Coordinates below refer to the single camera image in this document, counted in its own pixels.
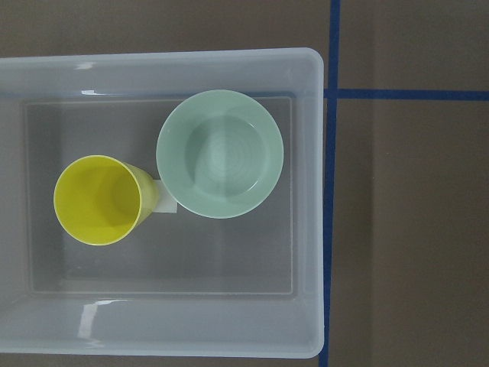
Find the yellow plastic cup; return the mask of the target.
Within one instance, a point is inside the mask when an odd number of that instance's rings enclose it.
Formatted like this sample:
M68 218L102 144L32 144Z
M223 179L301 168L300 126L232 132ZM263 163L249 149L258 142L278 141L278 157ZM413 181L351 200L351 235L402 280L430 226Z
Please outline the yellow plastic cup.
M87 245L114 244L149 217L160 199L142 169L106 155L69 164L57 179L53 207L64 230Z

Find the mint green bowl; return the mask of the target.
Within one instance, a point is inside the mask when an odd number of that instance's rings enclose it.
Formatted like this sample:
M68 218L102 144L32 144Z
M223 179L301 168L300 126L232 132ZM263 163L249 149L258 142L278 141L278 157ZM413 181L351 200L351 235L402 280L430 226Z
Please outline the mint green bowl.
M259 207L283 170L283 138L257 100L209 90L183 100L166 118L156 165L167 192L183 208L230 219Z

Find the clear plastic storage box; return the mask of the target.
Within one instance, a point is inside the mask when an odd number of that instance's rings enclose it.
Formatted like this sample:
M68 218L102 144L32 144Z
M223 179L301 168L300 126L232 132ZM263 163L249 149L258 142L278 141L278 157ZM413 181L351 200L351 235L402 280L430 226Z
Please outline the clear plastic storage box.
M316 356L323 74L309 48L2 59L2 352ZM178 204L155 157L167 116L217 89L257 100L284 146L270 196L230 219ZM89 155L146 171L160 195L111 245L74 239L53 207L60 174Z

